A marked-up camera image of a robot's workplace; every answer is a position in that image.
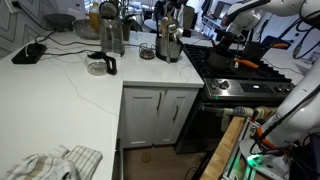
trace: backsplash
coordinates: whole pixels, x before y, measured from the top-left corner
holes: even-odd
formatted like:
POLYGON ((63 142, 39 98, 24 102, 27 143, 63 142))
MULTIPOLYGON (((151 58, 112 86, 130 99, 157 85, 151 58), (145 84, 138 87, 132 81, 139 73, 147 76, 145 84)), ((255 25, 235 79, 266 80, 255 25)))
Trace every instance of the backsplash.
MULTIPOLYGON (((46 22, 43 17, 58 12, 56 0, 20 0, 19 2, 22 8, 44 27, 46 22)), ((5 0, 0 0, 0 59, 43 32, 44 30, 24 12, 19 10, 18 13, 11 14, 5 0)))

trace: wooden board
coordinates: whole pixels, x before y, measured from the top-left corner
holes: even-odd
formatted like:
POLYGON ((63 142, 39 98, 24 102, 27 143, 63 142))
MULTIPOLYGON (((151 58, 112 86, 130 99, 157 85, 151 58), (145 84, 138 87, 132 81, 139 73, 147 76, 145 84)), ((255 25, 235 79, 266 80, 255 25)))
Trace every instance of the wooden board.
MULTIPOLYGON (((238 140, 239 134, 244 125, 244 117, 234 117, 224 134, 219 146, 212 156, 209 164, 201 176, 201 180, 218 180, 223 173, 223 170, 229 160, 235 143, 238 140)), ((245 160, 241 159, 237 167, 237 177, 243 178, 244 168, 246 167, 245 160)), ((255 180, 265 179, 259 174, 256 174, 255 180)))

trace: oven door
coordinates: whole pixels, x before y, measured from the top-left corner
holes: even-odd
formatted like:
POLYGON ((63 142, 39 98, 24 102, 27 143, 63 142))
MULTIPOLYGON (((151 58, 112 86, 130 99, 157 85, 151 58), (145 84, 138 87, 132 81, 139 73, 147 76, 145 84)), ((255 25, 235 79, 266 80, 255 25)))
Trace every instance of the oven door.
POLYGON ((213 152, 224 135, 222 115, 224 108, 239 106, 277 107, 278 104, 261 102, 203 102, 197 98, 175 145, 176 153, 213 152))

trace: white cabinet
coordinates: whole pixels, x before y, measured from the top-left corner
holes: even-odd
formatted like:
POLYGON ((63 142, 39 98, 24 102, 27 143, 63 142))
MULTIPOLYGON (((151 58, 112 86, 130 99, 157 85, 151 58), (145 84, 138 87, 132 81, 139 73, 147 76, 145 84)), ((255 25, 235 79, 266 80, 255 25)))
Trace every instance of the white cabinet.
POLYGON ((154 144, 176 142, 197 93, 197 89, 168 89, 162 104, 154 144))
POLYGON ((124 148, 151 146, 165 89, 124 88, 121 103, 121 141, 124 148))
POLYGON ((197 93, 198 89, 124 88, 122 147, 174 144, 197 93))

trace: wooden floor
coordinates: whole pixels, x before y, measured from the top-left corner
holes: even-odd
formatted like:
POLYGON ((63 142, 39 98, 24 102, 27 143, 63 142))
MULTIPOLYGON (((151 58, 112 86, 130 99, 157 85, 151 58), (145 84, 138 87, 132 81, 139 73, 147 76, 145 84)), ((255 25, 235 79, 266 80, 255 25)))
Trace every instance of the wooden floor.
POLYGON ((204 154, 205 153, 177 155, 173 147, 125 150, 123 153, 124 179, 191 179, 204 154))

